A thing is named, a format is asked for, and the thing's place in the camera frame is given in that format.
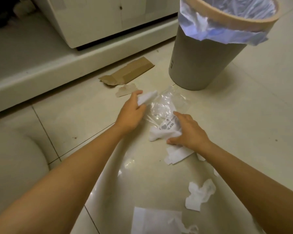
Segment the hand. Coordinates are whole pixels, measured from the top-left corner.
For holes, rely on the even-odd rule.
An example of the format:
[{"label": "hand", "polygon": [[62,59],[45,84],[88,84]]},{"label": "hand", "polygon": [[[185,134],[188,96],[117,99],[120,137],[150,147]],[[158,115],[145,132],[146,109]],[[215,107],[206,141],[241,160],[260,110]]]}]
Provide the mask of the hand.
[{"label": "hand", "polygon": [[167,140],[168,144],[179,144],[200,153],[206,145],[211,144],[206,132],[188,114],[174,112],[181,125],[182,135]]},{"label": "hand", "polygon": [[138,95],[142,93],[142,90],[133,92],[118,114],[115,126],[120,128],[124,134],[134,130],[143,118],[146,105],[138,106]]}]

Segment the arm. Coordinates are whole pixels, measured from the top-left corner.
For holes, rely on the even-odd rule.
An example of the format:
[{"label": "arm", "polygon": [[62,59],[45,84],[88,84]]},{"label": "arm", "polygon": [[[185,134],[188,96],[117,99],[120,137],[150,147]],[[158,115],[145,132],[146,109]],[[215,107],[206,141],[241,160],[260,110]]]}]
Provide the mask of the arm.
[{"label": "arm", "polygon": [[174,112],[182,135],[167,140],[203,156],[267,234],[293,233],[293,191],[212,143],[190,115]]},{"label": "arm", "polygon": [[0,234],[70,233],[119,141],[136,128],[146,106],[133,92],[113,126],[40,180],[0,215]]}]

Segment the person's right arm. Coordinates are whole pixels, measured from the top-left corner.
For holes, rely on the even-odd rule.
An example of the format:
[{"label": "person's right arm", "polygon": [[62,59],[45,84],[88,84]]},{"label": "person's right arm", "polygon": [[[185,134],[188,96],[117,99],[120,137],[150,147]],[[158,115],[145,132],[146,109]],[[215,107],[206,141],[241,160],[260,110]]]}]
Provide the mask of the person's right arm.
[{"label": "person's right arm", "polygon": [[212,143],[190,115],[174,114],[180,120],[182,135],[167,143],[183,145],[203,156],[267,234],[292,234],[293,191]]}]

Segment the plastic packaging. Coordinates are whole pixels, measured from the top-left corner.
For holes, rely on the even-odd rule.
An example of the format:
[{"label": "plastic packaging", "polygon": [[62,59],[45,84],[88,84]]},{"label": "plastic packaging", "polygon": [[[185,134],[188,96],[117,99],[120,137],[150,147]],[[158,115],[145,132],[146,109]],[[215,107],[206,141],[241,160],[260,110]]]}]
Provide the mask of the plastic packaging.
[{"label": "plastic packaging", "polygon": [[[276,7],[272,0],[203,0],[228,14],[246,19],[265,19],[273,16]],[[219,43],[242,43],[258,45],[267,40],[266,32],[249,32],[228,29],[219,23],[201,16],[185,0],[180,0],[179,24],[188,37]]]},{"label": "plastic packaging", "polygon": [[173,111],[185,113],[190,107],[190,101],[177,92],[172,86],[160,93],[150,103],[146,119],[157,127],[172,127]]}]

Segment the torn cardboard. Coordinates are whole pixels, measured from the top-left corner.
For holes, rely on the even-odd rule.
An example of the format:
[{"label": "torn cardboard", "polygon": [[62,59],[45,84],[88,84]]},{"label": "torn cardboard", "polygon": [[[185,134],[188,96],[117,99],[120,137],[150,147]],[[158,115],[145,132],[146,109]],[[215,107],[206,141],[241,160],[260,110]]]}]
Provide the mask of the torn cardboard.
[{"label": "torn cardboard", "polygon": [[135,84],[128,84],[128,85],[124,85],[123,87],[120,87],[115,95],[116,97],[121,97],[127,94],[131,94],[132,92],[135,92],[136,90],[138,89]]},{"label": "torn cardboard", "polygon": [[131,63],[128,63],[125,67],[119,69],[111,75],[105,75],[99,79],[108,85],[124,85],[133,79],[137,78],[144,72],[154,67],[153,63],[145,57],[139,58]]}]

